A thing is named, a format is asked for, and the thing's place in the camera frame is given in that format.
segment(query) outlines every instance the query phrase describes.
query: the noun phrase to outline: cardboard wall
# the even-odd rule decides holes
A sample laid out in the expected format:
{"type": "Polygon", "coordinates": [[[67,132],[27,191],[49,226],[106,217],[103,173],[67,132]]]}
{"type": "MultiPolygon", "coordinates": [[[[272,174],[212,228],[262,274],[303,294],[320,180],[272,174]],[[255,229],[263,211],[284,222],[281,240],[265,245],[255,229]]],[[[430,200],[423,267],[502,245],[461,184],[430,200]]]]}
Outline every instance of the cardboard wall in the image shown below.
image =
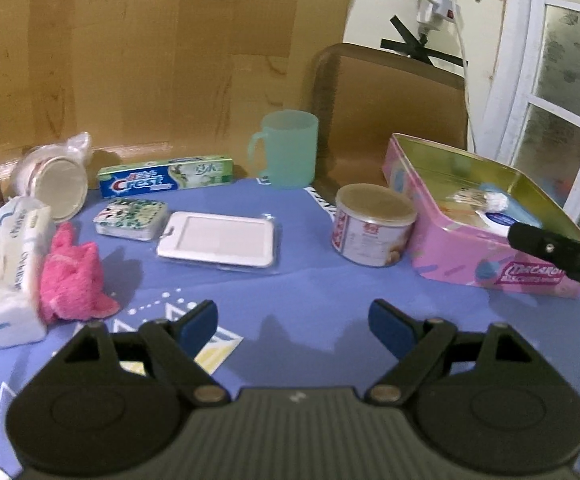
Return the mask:
{"type": "Polygon", "coordinates": [[[0,0],[0,176],[89,131],[99,166],[227,152],[308,107],[351,0],[0,0]]]}

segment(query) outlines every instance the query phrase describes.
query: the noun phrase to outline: small tin box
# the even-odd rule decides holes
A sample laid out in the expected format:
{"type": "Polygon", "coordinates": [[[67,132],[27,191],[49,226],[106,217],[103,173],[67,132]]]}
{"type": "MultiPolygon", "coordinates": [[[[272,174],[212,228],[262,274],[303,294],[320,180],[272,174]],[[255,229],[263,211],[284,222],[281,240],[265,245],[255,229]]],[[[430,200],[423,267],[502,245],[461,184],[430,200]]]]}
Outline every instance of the small tin box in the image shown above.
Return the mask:
{"type": "Polygon", "coordinates": [[[163,230],[166,216],[165,202],[117,198],[94,217],[94,224],[101,235],[147,241],[163,230]]]}

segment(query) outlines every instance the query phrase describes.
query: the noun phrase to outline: white wall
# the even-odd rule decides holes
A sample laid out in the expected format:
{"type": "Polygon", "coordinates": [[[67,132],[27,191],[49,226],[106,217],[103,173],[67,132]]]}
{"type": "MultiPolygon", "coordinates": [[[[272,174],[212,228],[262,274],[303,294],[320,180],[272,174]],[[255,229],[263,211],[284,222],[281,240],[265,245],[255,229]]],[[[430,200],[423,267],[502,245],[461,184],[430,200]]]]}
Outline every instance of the white wall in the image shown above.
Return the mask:
{"type": "MultiPolygon", "coordinates": [[[[470,62],[470,113],[474,129],[479,132],[494,75],[504,3],[503,0],[480,0],[480,3],[475,0],[458,0],[458,3],[464,22],[466,57],[470,62]]],[[[401,37],[390,23],[394,14],[418,37],[418,8],[419,0],[354,0],[343,41],[372,48],[379,48],[382,38],[400,41],[401,37]]],[[[431,32],[427,46],[460,56],[452,23],[446,23],[439,32],[431,32]]],[[[462,73],[461,68],[449,63],[436,64],[446,70],[462,73]]]]}

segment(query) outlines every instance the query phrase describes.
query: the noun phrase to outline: jar lid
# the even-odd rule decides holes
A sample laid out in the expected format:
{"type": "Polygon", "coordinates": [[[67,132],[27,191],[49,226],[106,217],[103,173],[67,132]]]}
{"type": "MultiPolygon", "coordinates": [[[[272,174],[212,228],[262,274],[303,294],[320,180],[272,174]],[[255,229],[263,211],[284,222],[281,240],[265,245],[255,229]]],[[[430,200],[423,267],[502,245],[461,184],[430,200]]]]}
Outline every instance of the jar lid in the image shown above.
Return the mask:
{"type": "Polygon", "coordinates": [[[403,193],[375,184],[348,184],[337,193],[337,207],[371,223],[407,226],[417,219],[417,210],[403,193]]]}
{"type": "Polygon", "coordinates": [[[86,200],[88,176],[85,168],[70,158],[49,158],[32,175],[31,195],[50,206],[55,222],[75,216],[86,200]]]}

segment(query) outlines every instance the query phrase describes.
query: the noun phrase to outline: toothpaste box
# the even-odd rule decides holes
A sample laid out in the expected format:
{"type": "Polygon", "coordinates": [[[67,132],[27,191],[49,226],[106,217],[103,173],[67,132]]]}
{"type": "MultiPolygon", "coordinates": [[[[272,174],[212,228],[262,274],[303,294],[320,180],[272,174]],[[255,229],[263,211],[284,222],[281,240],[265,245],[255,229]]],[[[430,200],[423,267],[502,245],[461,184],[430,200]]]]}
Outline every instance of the toothpaste box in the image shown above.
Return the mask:
{"type": "Polygon", "coordinates": [[[102,168],[97,178],[103,198],[220,186],[232,182],[232,159],[211,155],[122,164],[102,168]]]}

